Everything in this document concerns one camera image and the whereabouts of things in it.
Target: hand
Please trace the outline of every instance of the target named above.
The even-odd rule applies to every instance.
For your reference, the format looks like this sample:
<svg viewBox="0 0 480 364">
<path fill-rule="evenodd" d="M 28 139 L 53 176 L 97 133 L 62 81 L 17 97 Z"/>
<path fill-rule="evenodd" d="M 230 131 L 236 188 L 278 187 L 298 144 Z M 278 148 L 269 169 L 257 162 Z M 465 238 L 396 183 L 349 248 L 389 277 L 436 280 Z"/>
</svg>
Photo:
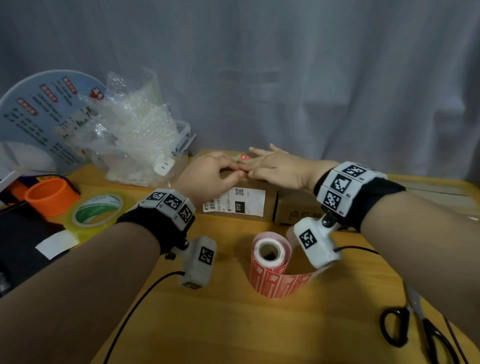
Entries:
<svg viewBox="0 0 480 364">
<path fill-rule="evenodd" d="M 310 160 L 293 156 L 270 144 L 272 152 L 250 147 L 257 158 L 245 159 L 239 168 L 248 172 L 250 178 L 266 180 L 280 187 L 313 189 L 326 172 L 339 163 L 332 160 Z"/>
<path fill-rule="evenodd" d="M 220 177 L 220 170 L 234 173 Z M 211 152 L 198 157 L 173 184 L 173 188 L 188 197 L 195 206 L 200 206 L 235 186 L 245 176 L 237 163 L 223 152 Z"/>
</svg>

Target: scissors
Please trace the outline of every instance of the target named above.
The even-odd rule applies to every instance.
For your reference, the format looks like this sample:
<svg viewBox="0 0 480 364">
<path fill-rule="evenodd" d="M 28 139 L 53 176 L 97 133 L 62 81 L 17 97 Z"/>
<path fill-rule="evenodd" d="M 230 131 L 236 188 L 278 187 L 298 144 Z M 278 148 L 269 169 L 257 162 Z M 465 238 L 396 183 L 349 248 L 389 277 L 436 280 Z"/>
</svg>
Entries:
<svg viewBox="0 0 480 364">
<path fill-rule="evenodd" d="M 420 295 L 409 285 L 405 284 L 405 291 L 407 296 L 407 304 L 405 307 L 388 307 L 380 315 L 380 330 L 382 335 L 390 345 L 397 348 L 403 347 L 408 342 L 408 327 L 410 322 L 410 313 L 415 313 L 418 319 L 421 321 L 421 327 L 423 332 L 423 340 L 425 351 L 427 353 L 429 362 L 431 364 L 439 364 L 437 357 L 437 348 L 435 346 L 434 338 L 437 338 L 443 346 L 445 346 L 447 352 L 450 354 L 450 358 L 453 364 L 459 364 L 458 356 L 448 339 L 443 335 L 435 325 L 423 315 L 423 310 L 420 304 Z M 385 320 L 388 315 L 393 314 L 399 319 L 399 330 L 396 337 L 390 336 L 386 327 Z"/>
</svg>

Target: scissors blade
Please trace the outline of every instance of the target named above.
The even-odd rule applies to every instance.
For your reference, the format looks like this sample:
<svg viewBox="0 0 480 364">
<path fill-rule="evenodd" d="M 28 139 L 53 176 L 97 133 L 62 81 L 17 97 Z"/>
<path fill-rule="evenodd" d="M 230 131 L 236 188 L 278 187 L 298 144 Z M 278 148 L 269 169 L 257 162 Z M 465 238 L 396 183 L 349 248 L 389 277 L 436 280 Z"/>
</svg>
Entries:
<svg viewBox="0 0 480 364">
<path fill-rule="evenodd" d="M 410 305 L 413 308 L 413 311 L 417 314 L 420 320 L 423 320 L 425 316 L 423 315 L 423 310 L 421 308 L 420 304 L 420 295 L 417 293 L 416 290 L 414 290 L 412 287 L 410 287 L 408 284 L 406 285 L 407 288 L 407 298 L 408 302 L 410 302 Z"/>
</svg>

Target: orange cup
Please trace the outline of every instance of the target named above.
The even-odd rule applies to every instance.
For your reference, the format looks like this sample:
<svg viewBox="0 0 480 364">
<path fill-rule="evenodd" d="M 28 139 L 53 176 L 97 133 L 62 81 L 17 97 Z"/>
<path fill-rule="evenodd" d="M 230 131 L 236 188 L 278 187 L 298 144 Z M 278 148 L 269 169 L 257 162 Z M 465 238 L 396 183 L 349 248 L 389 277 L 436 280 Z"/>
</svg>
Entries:
<svg viewBox="0 0 480 364">
<path fill-rule="evenodd" d="M 25 200 L 46 218 L 63 214 L 79 199 L 78 193 L 62 178 L 39 182 L 25 193 Z"/>
</svg>

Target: forearm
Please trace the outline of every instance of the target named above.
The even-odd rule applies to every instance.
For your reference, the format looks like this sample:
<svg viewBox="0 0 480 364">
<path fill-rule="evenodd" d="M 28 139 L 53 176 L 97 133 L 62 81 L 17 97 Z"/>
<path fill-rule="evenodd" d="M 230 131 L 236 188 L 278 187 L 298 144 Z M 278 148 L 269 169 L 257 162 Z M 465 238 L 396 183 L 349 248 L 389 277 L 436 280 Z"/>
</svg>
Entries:
<svg viewBox="0 0 480 364">
<path fill-rule="evenodd" d="M 88 363 L 124 316 L 159 257 L 143 227 L 121 223 L 0 300 L 3 363 Z"/>
<path fill-rule="evenodd" d="M 480 226 L 408 192 L 383 197 L 361 233 L 396 272 L 480 346 Z"/>
</svg>

